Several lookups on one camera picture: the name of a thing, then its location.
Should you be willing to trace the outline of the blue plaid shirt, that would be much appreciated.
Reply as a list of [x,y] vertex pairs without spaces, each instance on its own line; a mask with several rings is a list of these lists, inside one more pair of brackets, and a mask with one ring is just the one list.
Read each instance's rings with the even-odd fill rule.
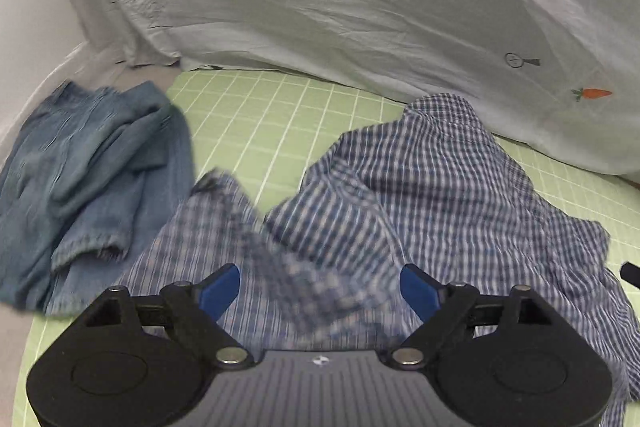
[[468,102],[430,95],[343,134],[264,215],[233,176],[209,171],[120,281],[150,295],[236,265],[221,324],[253,353],[397,346],[419,324],[399,290],[408,263],[485,294],[527,284],[608,363],[602,421],[619,426],[639,396],[639,323],[608,246],[602,225],[536,193]]

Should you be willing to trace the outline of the blue denim shorts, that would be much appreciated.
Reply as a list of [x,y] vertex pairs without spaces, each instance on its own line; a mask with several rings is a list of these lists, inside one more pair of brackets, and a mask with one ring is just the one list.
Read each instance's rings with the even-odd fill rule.
[[154,83],[67,81],[1,171],[1,301],[73,315],[128,270],[194,183],[186,118]]

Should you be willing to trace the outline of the grey carrot print sheet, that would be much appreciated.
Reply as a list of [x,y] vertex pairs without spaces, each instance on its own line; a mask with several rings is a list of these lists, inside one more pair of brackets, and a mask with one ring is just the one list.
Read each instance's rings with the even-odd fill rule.
[[131,66],[277,69],[410,101],[450,92],[493,132],[639,176],[639,0],[72,0]]

